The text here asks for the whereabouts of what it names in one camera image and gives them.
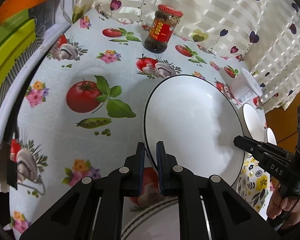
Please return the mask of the person right hand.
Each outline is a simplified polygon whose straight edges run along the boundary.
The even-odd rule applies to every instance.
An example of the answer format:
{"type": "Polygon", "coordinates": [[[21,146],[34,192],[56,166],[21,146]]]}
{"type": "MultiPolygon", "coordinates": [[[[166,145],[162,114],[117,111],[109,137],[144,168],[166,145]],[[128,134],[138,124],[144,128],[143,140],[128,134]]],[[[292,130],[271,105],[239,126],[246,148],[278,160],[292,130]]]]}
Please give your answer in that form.
{"type": "Polygon", "coordinates": [[[282,211],[291,211],[288,219],[281,226],[281,229],[286,229],[300,222],[300,199],[297,197],[282,198],[279,193],[281,183],[277,181],[274,192],[269,201],[266,214],[268,218],[275,219],[282,211]]]}

